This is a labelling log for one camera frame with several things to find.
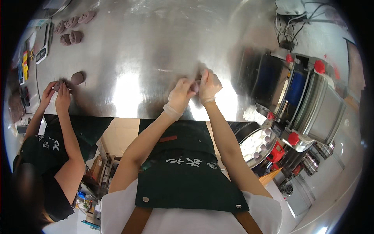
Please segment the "person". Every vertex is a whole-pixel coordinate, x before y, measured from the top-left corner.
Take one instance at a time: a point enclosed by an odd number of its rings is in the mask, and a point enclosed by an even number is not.
[[[20,154],[13,162],[15,189],[24,205],[32,207],[29,213],[39,228],[74,213],[71,204],[85,173],[85,162],[95,155],[94,146],[113,119],[70,116],[70,91],[63,83],[55,102],[57,118],[51,120],[43,135],[38,135],[55,84],[56,81],[49,83],[44,90],[27,127]],[[30,204],[37,197],[44,198],[40,207]]]
[[[280,203],[244,161],[215,102],[222,85],[212,71],[203,71],[198,95],[231,181],[217,164],[206,123],[178,120],[197,94],[191,89],[194,84],[180,79],[164,112],[154,121],[141,119],[140,133],[124,152],[109,194],[100,202],[103,234],[279,231]]]

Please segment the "gloved hand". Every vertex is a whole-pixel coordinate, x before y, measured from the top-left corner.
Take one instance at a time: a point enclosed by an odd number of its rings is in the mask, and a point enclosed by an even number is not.
[[[212,70],[204,69],[201,76],[199,96],[201,104],[215,100],[215,95],[222,89],[222,84]]]
[[[181,78],[169,94],[169,103],[164,105],[164,110],[173,119],[178,120],[182,116],[190,98],[196,95],[196,92],[190,89],[194,82],[195,80]]]

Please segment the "glove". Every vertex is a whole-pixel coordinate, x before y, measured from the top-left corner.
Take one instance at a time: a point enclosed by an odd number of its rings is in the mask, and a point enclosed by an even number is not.
[[[215,100],[215,95],[222,89],[222,84],[217,75],[213,71],[204,69],[201,76],[201,83],[199,87],[199,96],[201,104],[205,104]]]
[[[181,78],[169,94],[169,102],[163,108],[165,113],[176,121],[182,116],[190,98],[196,95],[196,92],[191,90],[194,83],[195,80]]]

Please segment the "digital kitchen scale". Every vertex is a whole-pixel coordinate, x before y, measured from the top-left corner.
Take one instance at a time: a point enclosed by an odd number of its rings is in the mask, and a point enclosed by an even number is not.
[[[48,55],[50,29],[51,29],[51,23],[45,23],[44,25],[41,26],[40,30],[37,33],[37,37],[40,37],[39,41],[40,41],[40,45],[42,46],[42,48],[35,55],[36,64],[39,64]]]

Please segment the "dark green apron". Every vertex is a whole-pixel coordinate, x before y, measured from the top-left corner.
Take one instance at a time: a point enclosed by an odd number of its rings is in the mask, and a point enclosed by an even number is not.
[[[139,132],[151,122],[141,119]],[[249,210],[243,193],[221,172],[203,121],[172,124],[142,168],[135,199],[138,207]]]
[[[112,120],[113,118],[105,117],[70,116],[84,162],[88,160],[92,146],[100,139]],[[20,156],[22,162],[33,164],[41,174],[52,168],[54,172],[58,171],[69,160],[59,119],[55,118],[47,125],[44,135],[31,136],[26,139]]]

